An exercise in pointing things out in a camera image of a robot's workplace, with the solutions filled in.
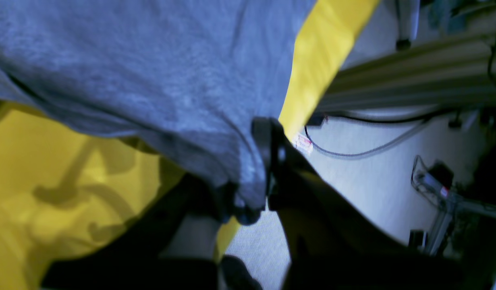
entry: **yellow fabric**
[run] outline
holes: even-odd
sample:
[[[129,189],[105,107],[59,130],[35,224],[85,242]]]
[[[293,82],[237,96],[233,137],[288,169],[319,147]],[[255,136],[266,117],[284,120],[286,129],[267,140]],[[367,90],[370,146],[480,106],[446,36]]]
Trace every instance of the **yellow fabric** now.
[[[295,44],[280,121],[307,121],[377,0],[319,0]],[[38,289],[54,259],[87,255],[171,189],[184,172],[116,139],[75,133],[30,108],[0,106],[0,290]],[[239,224],[217,239],[220,256]]]

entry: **yellow garment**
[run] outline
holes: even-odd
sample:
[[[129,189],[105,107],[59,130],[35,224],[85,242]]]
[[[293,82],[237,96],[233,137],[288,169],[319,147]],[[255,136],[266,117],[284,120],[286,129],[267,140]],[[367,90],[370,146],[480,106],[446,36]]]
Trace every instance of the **yellow garment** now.
[[[377,0],[319,0],[295,44],[280,121],[307,121]],[[184,172],[117,139],[86,136],[31,108],[0,105],[0,290],[38,289],[49,263],[108,244]],[[221,255],[239,224],[217,239]]]

